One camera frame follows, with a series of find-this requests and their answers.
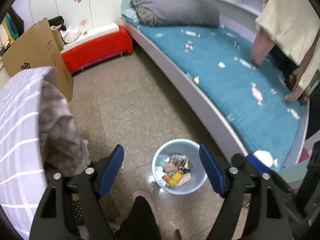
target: beige cloth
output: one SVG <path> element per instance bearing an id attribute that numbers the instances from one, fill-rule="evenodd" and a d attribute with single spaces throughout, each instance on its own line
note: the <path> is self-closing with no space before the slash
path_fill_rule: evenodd
<path id="1" fill-rule="evenodd" d="M 5 49 L 7 49 L 10 46 L 9 36 L 5 31 L 3 24 L 0 25 L 0 41 L 1 41 L 2 47 L 4 47 Z"/>
<path id="2" fill-rule="evenodd" d="M 284 54 L 299 65 L 320 29 L 320 19 L 308 0 L 264 0 L 256 19 Z M 305 89 L 320 64 L 320 41 L 302 75 L 299 87 Z"/>
<path id="3" fill-rule="evenodd" d="M 7 35 L 8 35 L 8 37 L 9 37 L 9 42 L 10 42 L 10 44 L 12 45 L 12 44 L 15 42 L 15 39 L 12 37 L 12 35 L 11 35 L 10 31 L 9 31 L 9 28 L 8 28 L 7 23 L 5 22 L 5 20 L 3 20 L 2 25 L 3 25 L 3 27 L 5 28 L 5 31 L 6 31 L 6 33 L 7 33 Z"/>

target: gray blanket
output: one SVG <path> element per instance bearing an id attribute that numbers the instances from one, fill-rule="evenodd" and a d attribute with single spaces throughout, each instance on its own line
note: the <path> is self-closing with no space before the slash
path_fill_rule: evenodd
<path id="1" fill-rule="evenodd" d="M 151 26 L 220 25 L 214 0 L 133 0 L 132 6 L 142 22 Z"/>

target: person's hand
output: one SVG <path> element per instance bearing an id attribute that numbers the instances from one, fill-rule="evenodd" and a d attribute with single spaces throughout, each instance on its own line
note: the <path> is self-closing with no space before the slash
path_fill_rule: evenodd
<path id="1" fill-rule="evenodd" d="M 306 68 L 303 68 L 301 66 L 299 67 L 298 74 L 296 77 L 296 83 L 295 83 L 291 93 L 284 97 L 284 100 L 289 101 L 289 102 L 293 102 L 293 101 L 297 100 L 299 98 L 299 96 L 301 96 L 303 89 L 301 87 L 299 87 L 299 81 L 300 81 L 303 73 L 305 72 L 305 70 L 306 70 Z"/>
<path id="2" fill-rule="evenodd" d="M 300 88 L 297 84 L 298 84 L 298 82 L 295 84 L 291 93 L 284 97 L 284 100 L 289 101 L 289 102 L 293 102 L 293 101 L 297 100 L 299 98 L 299 96 L 301 96 L 303 89 Z"/>

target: blue bedsheet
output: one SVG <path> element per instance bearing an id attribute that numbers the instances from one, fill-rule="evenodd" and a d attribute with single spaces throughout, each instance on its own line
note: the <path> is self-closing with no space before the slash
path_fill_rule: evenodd
<path id="1" fill-rule="evenodd" d="M 252 64 L 252 43 L 227 27 L 150 27 L 127 21 L 139 26 L 190 78 L 198 76 L 199 88 L 227 118 L 247 151 L 270 152 L 277 159 L 271 169 L 279 171 L 293 143 L 302 107 L 297 101 L 284 101 L 290 91 L 279 80 L 282 73 L 269 60 L 259 68 L 248 68 L 241 63 L 239 59 Z M 185 31 L 200 37 L 187 35 Z M 186 52 L 188 41 L 193 49 Z M 260 104 L 259 91 L 263 97 Z"/>

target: red cushion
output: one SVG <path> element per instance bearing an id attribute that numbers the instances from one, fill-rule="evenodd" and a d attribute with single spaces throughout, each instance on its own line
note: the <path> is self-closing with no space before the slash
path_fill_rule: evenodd
<path id="1" fill-rule="evenodd" d="M 106 34 L 86 41 L 62 54 L 68 70 L 73 73 L 77 68 L 99 57 L 116 52 L 132 52 L 132 40 L 125 28 L 119 26 L 119 31 Z"/>

